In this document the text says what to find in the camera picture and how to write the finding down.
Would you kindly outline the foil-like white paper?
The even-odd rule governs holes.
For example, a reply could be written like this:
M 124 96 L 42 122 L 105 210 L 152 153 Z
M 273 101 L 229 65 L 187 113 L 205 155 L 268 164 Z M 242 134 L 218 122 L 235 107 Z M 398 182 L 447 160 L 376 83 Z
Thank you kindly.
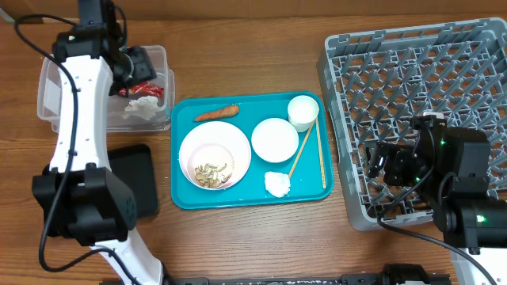
M 155 96 L 140 97 L 136 100 L 130 100 L 128 106 L 124 109 L 123 118 L 138 116 L 144 120 L 151 120 L 156 116 L 158 110 L 158 98 Z

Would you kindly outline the red wrapper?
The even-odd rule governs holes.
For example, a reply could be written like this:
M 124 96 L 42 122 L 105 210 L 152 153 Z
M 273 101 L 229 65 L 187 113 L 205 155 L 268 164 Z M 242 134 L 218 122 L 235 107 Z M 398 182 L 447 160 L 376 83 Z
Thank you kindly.
M 151 82 L 143 82 L 138 85 L 134 85 L 130 89 L 121 89 L 118 93 L 121 97 L 131 96 L 153 96 L 161 98 L 164 93 L 164 88 Z

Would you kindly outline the white cup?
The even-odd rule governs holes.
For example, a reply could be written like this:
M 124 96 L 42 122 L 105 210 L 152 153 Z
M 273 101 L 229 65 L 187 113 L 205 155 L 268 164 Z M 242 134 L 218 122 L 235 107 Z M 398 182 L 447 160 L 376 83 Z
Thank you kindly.
M 294 97 L 288 103 L 288 121 L 297 132 L 306 131 L 318 117 L 319 106 L 307 95 Z

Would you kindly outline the white tissue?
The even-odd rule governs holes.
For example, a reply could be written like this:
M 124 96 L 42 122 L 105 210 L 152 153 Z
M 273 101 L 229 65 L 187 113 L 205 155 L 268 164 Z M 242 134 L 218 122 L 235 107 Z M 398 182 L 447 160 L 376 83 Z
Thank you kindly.
M 282 198 L 290 192 L 290 178 L 286 173 L 265 173 L 265 190 L 271 195 Z

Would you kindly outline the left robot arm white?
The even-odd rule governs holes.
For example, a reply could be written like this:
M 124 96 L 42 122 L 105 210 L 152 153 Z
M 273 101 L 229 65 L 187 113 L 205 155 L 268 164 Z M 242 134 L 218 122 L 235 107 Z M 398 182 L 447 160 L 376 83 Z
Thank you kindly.
M 48 172 L 32 179 L 32 193 L 44 210 L 39 262 L 62 272 L 100 253 L 126 284 L 168 284 L 164 264 L 155 258 L 135 228 L 137 201 L 115 176 L 106 150 L 107 100 L 116 84 L 114 69 L 132 72 L 129 55 L 57 51 L 48 56 L 62 80 L 58 143 Z M 49 236 L 74 238 L 88 253 L 55 268 L 44 250 Z

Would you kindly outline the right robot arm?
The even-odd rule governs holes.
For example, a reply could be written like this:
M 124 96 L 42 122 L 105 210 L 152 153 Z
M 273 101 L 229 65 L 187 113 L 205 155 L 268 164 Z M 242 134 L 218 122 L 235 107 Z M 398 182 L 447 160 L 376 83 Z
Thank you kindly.
M 417 131 L 411 145 L 376 142 L 364 148 L 368 177 L 382 175 L 385 184 L 405 189 L 378 214 L 378 224 L 449 250 L 461 284 L 504 282 L 506 202 L 488 194 L 490 142 L 486 134 L 449 127 L 435 115 L 415 116 L 410 126 Z M 385 215 L 412 193 L 432 210 L 442 239 L 384 222 Z

